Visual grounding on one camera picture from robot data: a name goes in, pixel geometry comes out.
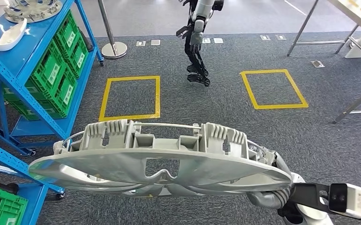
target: blue metal shelf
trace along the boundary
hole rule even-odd
[[[36,183],[19,184],[18,195],[28,199],[21,225],[36,224],[41,208],[44,204],[48,187]]]
[[[33,179],[28,172],[29,165],[1,148],[0,164],[5,165],[0,165],[0,173],[23,177],[34,181],[34,183],[19,184],[19,191],[17,195],[28,199],[21,225],[36,224],[45,201],[46,193],[49,189],[55,191],[56,193],[64,193],[65,191],[62,187]]]
[[[97,48],[95,47],[92,52],[87,56],[87,61],[82,69],[81,76],[77,80],[78,86],[74,93],[74,99],[70,106],[70,111],[65,119],[55,120],[57,124],[66,132],[67,136],[70,136],[75,117],[77,116],[78,108],[80,107],[82,95],[84,93],[89,73],[92,69],[94,58]],[[52,135],[54,134],[49,127],[41,120],[28,121],[21,116],[12,130],[11,136],[29,136],[29,135]]]
[[[72,0],[61,1],[63,7],[56,16],[44,21],[28,23],[29,34],[26,33],[12,50],[0,52],[1,62],[17,77],[19,84],[26,83],[73,3]],[[15,23],[9,22],[2,15],[0,37],[4,30],[14,25]]]
[[[31,153],[29,148],[31,147],[47,146],[52,143],[21,143],[15,136],[53,134],[57,135],[60,139],[69,137],[95,56],[98,57],[100,62],[103,62],[102,55],[97,48],[96,40],[80,0],[61,1],[63,7],[57,15],[41,22],[29,23],[27,25],[29,34],[25,34],[20,42],[10,51],[0,52],[0,90],[2,89],[2,83],[8,86],[15,95],[17,95],[17,97],[40,118],[40,120],[37,121],[27,121],[23,117],[20,117],[15,128],[11,132],[7,126],[4,98],[2,91],[0,91],[0,140],[6,142],[6,144],[10,145],[23,155],[29,155]],[[52,41],[53,36],[74,2],[80,12],[94,49],[87,56],[67,118],[54,120],[32,97],[29,91],[24,87],[24,84],[45,52],[48,44]],[[9,29],[11,25],[14,25],[14,23],[8,22],[4,16],[0,17],[0,37],[3,31]]]

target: shelf caster wheel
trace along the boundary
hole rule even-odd
[[[9,184],[7,184],[7,186],[13,190],[13,193],[15,195],[18,193],[19,185],[15,184],[15,183],[9,183]]]
[[[35,149],[29,149],[30,150],[30,156],[35,156],[36,155],[36,150]]]
[[[65,198],[66,192],[63,192],[62,194],[56,194],[56,200],[60,201],[63,198]]]

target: stanchion base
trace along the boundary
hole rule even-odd
[[[105,46],[103,46],[102,48],[102,55],[103,57],[107,58],[107,59],[118,59],[123,57],[126,52],[128,51],[128,47],[126,46],[126,44],[122,43],[122,42],[115,42],[116,43],[116,48],[117,48],[117,55],[114,55],[113,49],[111,48],[111,44],[108,43]]]

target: table leg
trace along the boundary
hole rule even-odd
[[[339,48],[336,50],[335,54],[337,54],[337,53],[340,52],[340,50],[343,48],[343,46],[347,43],[348,38],[351,37],[351,36],[354,34],[354,32],[357,30],[358,27],[359,27],[359,25],[357,24],[357,25],[353,28],[353,30],[350,32],[350,34],[346,37],[346,39],[344,40],[344,43],[342,43],[342,44],[339,46]]]
[[[356,47],[358,47],[359,49],[361,49],[361,45],[353,38],[353,37],[349,37],[348,38],[351,42],[353,42],[355,44]],[[347,114],[353,113],[352,111],[358,107],[361,104],[361,97],[357,100],[355,100],[351,106],[349,106],[344,112],[342,112],[339,116],[337,116],[335,118],[335,120],[333,121],[333,123],[337,123],[339,121],[341,121]]]
[[[289,49],[289,51],[288,51],[287,56],[290,56],[290,55],[291,55],[294,47],[296,46],[297,41],[298,41],[299,38],[300,38],[300,35],[302,35],[304,28],[306,27],[307,23],[309,22],[310,17],[311,17],[311,15],[313,14],[314,9],[315,9],[316,6],[317,6],[317,3],[318,3],[318,0],[316,0],[316,1],[314,2],[313,7],[311,8],[311,10],[310,10],[309,14],[307,15],[306,19],[304,20],[303,25],[302,25],[302,27],[300,28],[299,33],[297,33],[297,36],[296,36],[295,40],[293,41],[293,43],[292,43],[292,45],[291,45],[291,47],[290,47],[290,49]]]
[[[345,116],[352,113],[352,111],[361,104],[361,97],[355,100],[344,112],[342,112],[339,116],[335,118],[333,124],[340,122]]]

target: stanchion post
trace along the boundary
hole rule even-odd
[[[126,44],[118,41],[114,41],[113,33],[107,19],[106,9],[103,4],[103,0],[98,0],[100,12],[102,13],[104,27],[106,28],[107,37],[109,38],[110,43],[106,44],[102,48],[102,55],[107,59],[118,59],[123,57],[128,51]]]

